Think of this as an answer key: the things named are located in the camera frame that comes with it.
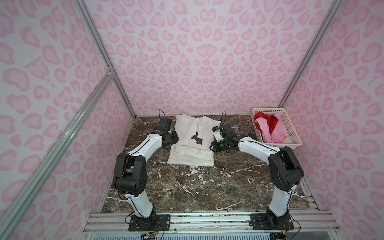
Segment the white t-shirt with black print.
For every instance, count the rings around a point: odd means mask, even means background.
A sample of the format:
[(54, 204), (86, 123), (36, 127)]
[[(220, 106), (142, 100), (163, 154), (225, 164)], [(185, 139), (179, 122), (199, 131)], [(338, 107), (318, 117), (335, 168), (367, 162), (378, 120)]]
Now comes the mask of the white t-shirt with black print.
[(220, 121), (206, 116), (194, 118), (188, 115), (177, 115), (176, 132), (179, 142), (171, 146), (167, 163), (170, 165), (213, 167), (214, 152), (210, 150), (214, 140), (212, 129), (219, 125)]

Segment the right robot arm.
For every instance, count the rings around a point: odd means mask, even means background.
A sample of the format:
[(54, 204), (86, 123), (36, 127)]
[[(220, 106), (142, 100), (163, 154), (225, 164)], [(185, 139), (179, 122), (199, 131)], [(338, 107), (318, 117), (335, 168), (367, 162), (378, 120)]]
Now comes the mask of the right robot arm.
[(229, 124), (213, 127), (212, 131), (214, 140), (210, 149), (213, 152), (237, 150), (268, 164), (274, 192), (266, 216), (260, 221), (262, 225), (277, 229), (291, 223), (289, 207), (292, 194), (305, 175), (294, 151), (289, 147), (272, 147), (251, 137), (236, 134)]

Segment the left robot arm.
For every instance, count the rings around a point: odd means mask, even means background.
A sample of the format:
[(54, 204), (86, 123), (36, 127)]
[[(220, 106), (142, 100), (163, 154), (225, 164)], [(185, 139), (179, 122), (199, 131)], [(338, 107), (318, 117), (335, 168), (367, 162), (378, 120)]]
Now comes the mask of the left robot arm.
[(145, 191), (148, 182), (147, 161), (159, 148), (169, 149), (179, 142), (172, 120), (160, 117), (159, 125), (149, 131), (146, 138), (127, 154), (116, 158), (113, 187), (125, 197), (134, 210), (133, 219), (154, 222), (155, 208)]

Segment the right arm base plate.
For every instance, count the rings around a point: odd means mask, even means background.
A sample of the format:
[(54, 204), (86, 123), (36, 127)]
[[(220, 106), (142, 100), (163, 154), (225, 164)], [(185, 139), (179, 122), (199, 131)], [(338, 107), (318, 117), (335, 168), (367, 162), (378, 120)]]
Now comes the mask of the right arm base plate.
[(266, 214), (250, 214), (251, 221), (249, 223), (253, 230), (294, 230), (293, 220), (289, 212), (281, 217), (276, 217), (272, 213)]

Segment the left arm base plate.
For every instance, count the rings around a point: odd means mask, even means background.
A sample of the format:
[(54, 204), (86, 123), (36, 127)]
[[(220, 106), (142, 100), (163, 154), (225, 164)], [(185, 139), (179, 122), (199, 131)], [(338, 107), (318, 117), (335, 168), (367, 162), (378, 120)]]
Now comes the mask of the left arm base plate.
[(171, 215), (150, 215), (149, 218), (140, 218), (132, 215), (130, 220), (125, 220), (129, 224), (129, 232), (151, 232), (151, 231), (169, 231)]

